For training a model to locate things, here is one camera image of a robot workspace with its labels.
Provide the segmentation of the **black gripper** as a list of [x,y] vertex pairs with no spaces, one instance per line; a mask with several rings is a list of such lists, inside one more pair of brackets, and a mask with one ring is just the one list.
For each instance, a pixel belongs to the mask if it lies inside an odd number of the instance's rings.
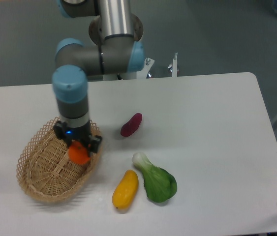
[[92,135],[89,124],[81,127],[68,127],[66,122],[57,121],[53,126],[53,131],[56,138],[65,142],[67,147],[70,147],[73,141],[78,141],[84,146],[86,156],[91,156],[92,153],[98,153],[102,136]]

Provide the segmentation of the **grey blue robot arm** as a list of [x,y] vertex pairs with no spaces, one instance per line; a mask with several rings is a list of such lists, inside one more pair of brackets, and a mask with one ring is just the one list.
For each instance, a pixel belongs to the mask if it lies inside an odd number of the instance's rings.
[[79,142],[92,155],[98,153],[102,137],[91,132],[88,77],[141,71],[144,47],[134,39],[128,0],[59,0],[57,6],[67,18],[101,18],[103,44],[85,47],[74,38],[60,41],[52,75],[61,119],[54,125],[55,135],[68,147]]

